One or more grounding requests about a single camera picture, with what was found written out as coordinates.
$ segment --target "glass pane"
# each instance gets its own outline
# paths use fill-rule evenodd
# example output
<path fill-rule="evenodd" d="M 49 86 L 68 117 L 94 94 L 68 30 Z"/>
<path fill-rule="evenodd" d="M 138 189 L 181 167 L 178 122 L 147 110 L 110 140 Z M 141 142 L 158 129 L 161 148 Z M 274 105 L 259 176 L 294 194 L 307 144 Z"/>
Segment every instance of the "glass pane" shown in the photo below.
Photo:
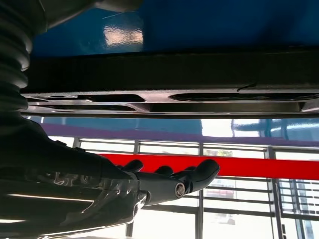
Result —
<path fill-rule="evenodd" d="M 195 239 L 195 215 L 140 210 L 134 219 L 133 238 Z"/>
<path fill-rule="evenodd" d="M 285 226 L 286 237 L 287 239 L 298 239 L 295 219 L 281 218 L 281 223 Z"/>
<path fill-rule="evenodd" d="M 204 213 L 203 239 L 272 239 L 270 217 Z"/>
<path fill-rule="evenodd" d="M 204 189 L 205 197 L 216 197 L 216 198 L 236 198 L 236 199 L 251 199 L 251 200 L 262 200 L 268 201 L 268 193 L 259 192 L 246 192 L 246 191 L 234 191 L 234 190 L 220 190 L 220 189 Z"/>
<path fill-rule="evenodd" d="M 277 159 L 286 159 L 286 160 L 319 160 L 318 153 L 294 153 L 294 152 L 276 152 Z"/>
<path fill-rule="evenodd" d="M 98 138 L 98 139 L 96 139 L 96 138 L 82 138 L 81 141 L 134 144 L 133 140 L 99 139 L 99 138 Z"/>
<path fill-rule="evenodd" d="M 267 190 L 267 182 L 256 182 L 246 180 L 234 180 L 234 179 L 223 179 L 216 178 L 213 180 L 209 186 L 215 187 L 228 187 L 228 188 L 247 188 L 247 189 L 263 189 Z"/>
<path fill-rule="evenodd" d="M 264 148 L 262 147 L 246 147 L 246 146 L 238 146 L 238 145 L 232 145 L 232 144 L 215 144 L 215 143 L 206 143 L 204 144 L 204 147 L 207 147 L 207 148 L 231 148 L 231 149 L 246 149 L 246 150 L 260 150 L 260 151 L 263 151 Z"/>
<path fill-rule="evenodd" d="M 195 146 L 195 147 L 199 147 L 199 144 L 197 144 L 197 143 L 182 143 L 182 142 L 156 142 L 156 141 L 141 142 L 141 145 L 143 145 L 143 144 L 175 145 L 175 146 Z"/>
<path fill-rule="evenodd" d="M 119 225 L 114 227 L 109 227 L 109 228 L 103 228 L 98 230 L 94 230 L 88 233 L 78 233 L 71 236 L 68 236 L 68 238 L 84 238 L 87 237 L 88 239 L 91 237 L 100 237 L 100 238 L 115 238 L 115 239 L 122 239 L 125 238 L 125 236 L 125 225 Z"/>
<path fill-rule="evenodd" d="M 262 151 L 222 150 L 212 148 L 204 148 L 204 155 L 234 158 L 265 158 L 264 152 Z"/>
<path fill-rule="evenodd" d="M 98 151 L 89 151 L 89 150 L 86 150 L 86 152 L 94 153 L 94 154 L 125 154 L 125 155 L 133 154 L 133 153 L 118 153 L 118 152 L 114 153 L 114 152 L 108 152 L 108 151 L 98 152 Z"/>
<path fill-rule="evenodd" d="M 205 208 L 222 208 L 245 211 L 269 212 L 269 204 L 263 203 L 246 203 L 204 199 Z"/>
<path fill-rule="evenodd" d="M 160 203 L 162 205 L 177 205 L 177 206 L 190 206 L 198 207 L 199 199 L 197 198 L 180 198 L 173 201 Z"/>
<path fill-rule="evenodd" d="M 198 155 L 198 148 L 163 147 L 141 145 L 140 153 Z"/>
<path fill-rule="evenodd" d="M 319 221 L 303 220 L 305 236 L 306 239 L 319 238 Z"/>
<path fill-rule="evenodd" d="M 74 138 L 71 137 L 55 137 L 55 136 L 49 136 L 50 139 L 53 141 L 60 141 L 62 143 L 66 143 L 67 147 L 72 148 L 74 143 Z"/>
<path fill-rule="evenodd" d="M 132 144 L 108 144 L 108 143 L 81 143 L 81 148 L 84 149 L 94 149 L 94 150 L 105 150 L 105 151 L 122 151 L 122 152 L 133 152 L 134 145 Z"/>

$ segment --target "red bar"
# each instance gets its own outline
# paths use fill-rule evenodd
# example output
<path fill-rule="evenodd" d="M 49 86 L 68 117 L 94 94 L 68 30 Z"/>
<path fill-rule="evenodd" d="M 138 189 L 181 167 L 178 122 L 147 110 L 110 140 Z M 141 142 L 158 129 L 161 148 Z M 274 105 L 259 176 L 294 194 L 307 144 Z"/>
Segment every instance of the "red bar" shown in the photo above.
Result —
<path fill-rule="evenodd" d="M 206 159 L 213 159 L 221 167 L 219 176 L 319 180 L 319 162 L 314 161 L 162 155 L 101 156 L 121 166 L 138 159 L 144 164 L 142 172 L 154 172 L 162 166 L 169 166 L 174 172 L 179 172 L 190 166 L 198 166 Z"/>

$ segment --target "black metal beam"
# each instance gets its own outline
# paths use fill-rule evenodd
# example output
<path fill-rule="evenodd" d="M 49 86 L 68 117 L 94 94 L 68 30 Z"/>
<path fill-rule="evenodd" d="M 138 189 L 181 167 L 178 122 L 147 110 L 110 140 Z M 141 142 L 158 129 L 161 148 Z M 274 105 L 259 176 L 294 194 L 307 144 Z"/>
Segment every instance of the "black metal beam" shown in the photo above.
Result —
<path fill-rule="evenodd" d="M 22 92 L 26 114 L 43 116 L 311 117 L 302 105 L 319 98 L 318 60 L 310 48 L 34 58 Z"/>

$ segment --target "window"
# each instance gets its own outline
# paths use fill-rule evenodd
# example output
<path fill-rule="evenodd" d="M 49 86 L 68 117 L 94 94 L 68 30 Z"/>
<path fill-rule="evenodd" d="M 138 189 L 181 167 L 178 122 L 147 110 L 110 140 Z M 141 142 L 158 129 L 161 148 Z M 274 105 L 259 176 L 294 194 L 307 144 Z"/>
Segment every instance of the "window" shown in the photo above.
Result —
<path fill-rule="evenodd" d="M 140 210 L 134 219 L 133 238 L 195 239 L 195 215 Z"/>
<path fill-rule="evenodd" d="M 108 140 L 108 139 L 81 139 L 81 148 L 91 153 L 107 154 L 132 154 L 134 141 Z"/>
<path fill-rule="evenodd" d="M 263 151 L 231 150 L 213 148 L 204 145 L 205 156 L 235 157 L 235 158 L 265 158 Z"/>
<path fill-rule="evenodd" d="M 319 238 L 319 221 L 302 220 L 306 239 Z"/>
<path fill-rule="evenodd" d="M 103 229 L 94 230 L 88 233 L 78 233 L 69 236 L 68 238 L 91 238 L 91 237 L 100 237 L 100 238 L 114 238 L 122 239 L 125 236 L 125 225 L 119 225 Z"/>
<path fill-rule="evenodd" d="M 141 145 L 140 153 L 198 155 L 198 148 Z"/>
<path fill-rule="evenodd" d="M 272 239 L 270 217 L 204 213 L 203 239 Z"/>
<path fill-rule="evenodd" d="M 176 205 L 176 206 L 189 206 L 189 207 L 198 207 L 198 198 L 187 198 L 183 197 L 177 200 L 169 201 L 165 203 L 160 203 L 162 205 Z"/>

